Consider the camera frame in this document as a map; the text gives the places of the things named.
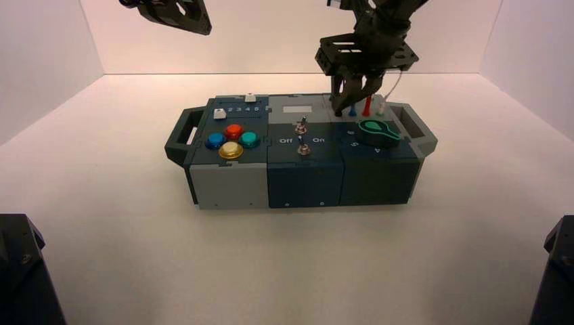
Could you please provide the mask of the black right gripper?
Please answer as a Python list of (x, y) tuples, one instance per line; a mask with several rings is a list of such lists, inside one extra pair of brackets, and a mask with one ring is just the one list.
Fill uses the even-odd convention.
[(331, 76), (334, 113), (356, 104), (382, 87), (384, 71), (409, 70), (419, 57), (406, 43), (409, 19), (383, 9), (355, 9), (352, 33), (324, 37), (315, 61)]

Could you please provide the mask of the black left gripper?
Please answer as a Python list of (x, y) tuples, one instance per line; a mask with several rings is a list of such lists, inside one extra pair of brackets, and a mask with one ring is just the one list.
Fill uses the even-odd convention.
[(212, 24), (202, 0), (119, 0), (123, 7), (136, 8), (146, 20), (199, 35), (210, 35)]

